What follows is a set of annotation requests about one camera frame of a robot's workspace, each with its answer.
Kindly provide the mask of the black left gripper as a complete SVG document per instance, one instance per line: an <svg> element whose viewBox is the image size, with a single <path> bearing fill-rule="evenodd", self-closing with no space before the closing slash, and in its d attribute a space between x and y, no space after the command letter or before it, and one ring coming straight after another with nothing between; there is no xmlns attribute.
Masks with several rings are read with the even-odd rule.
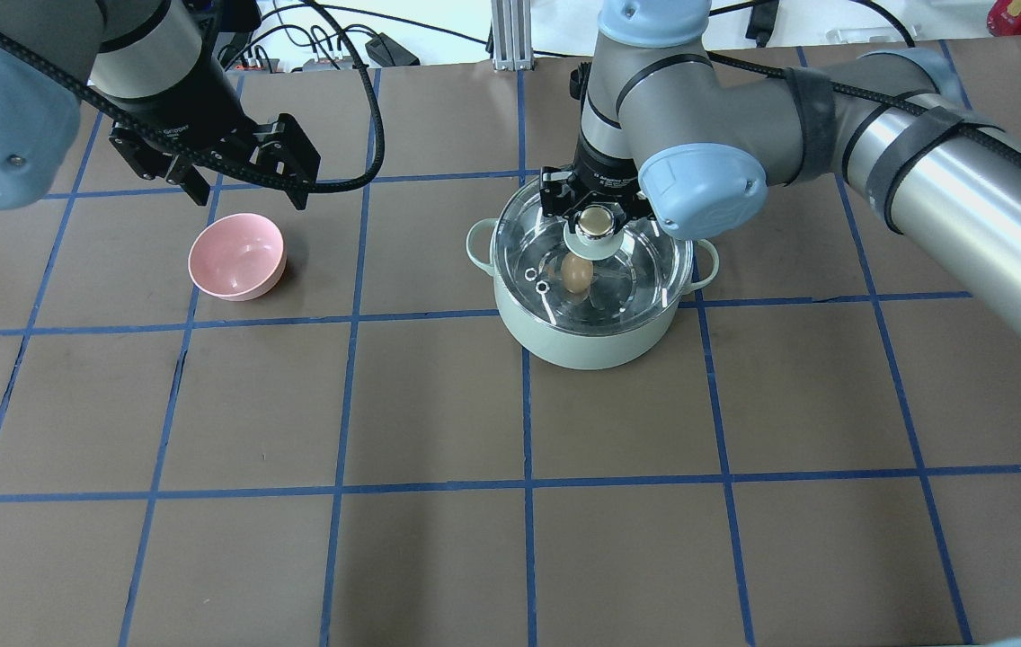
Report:
<svg viewBox="0 0 1021 647"><path fill-rule="evenodd" d="M140 179L166 181L205 208L210 185L190 159L171 148L171 140L232 169L243 165L268 180L313 182L321 156L304 128L289 113L259 123L248 118L231 85L173 87L154 97L134 99L109 95L112 105L133 119L160 131L148 138L136 128L115 121L109 143Z"/></svg>

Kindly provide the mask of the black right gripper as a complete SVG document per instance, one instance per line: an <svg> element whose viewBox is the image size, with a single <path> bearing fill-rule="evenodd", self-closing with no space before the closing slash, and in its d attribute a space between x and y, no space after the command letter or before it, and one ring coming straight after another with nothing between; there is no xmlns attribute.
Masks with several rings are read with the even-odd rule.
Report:
<svg viewBox="0 0 1021 647"><path fill-rule="evenodd" d="M654 217L650 202L639 197L641 185L633 159L597 150L584 135L577 139L570 164L544 165L539 175L539 199L544 217L575 220L592 205L618 205L616 221Z"/></svg>

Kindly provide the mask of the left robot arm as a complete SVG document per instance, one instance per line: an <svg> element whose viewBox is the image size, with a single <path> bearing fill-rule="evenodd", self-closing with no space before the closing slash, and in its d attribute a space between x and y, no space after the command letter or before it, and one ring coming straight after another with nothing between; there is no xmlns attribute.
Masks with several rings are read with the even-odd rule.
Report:
<svg viewBox="0 0 1021 647"><path fill-rule="evenodd" d="M317 181L320 155L297 120L247 115L182 1L0 1L0 210L50 192L83 105L111 119L133 173L199 205L205 167L276 185L297 208Z"/></svg>

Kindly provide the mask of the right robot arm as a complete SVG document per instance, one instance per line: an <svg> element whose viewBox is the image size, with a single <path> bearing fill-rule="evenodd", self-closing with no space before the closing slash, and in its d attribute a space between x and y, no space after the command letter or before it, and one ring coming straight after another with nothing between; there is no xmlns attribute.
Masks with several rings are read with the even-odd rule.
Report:
<svg viewBox="0 0 1021 647"><path fill-rule="evenodd" d="M835 173L1021 336L1021 145L960 105L936 50L876 50L826 69L765 68L725 87L701 38L707 1L606 1L575 160L544 168L545 216L618 206L711 239L758 214L769 187Z"/></svg>

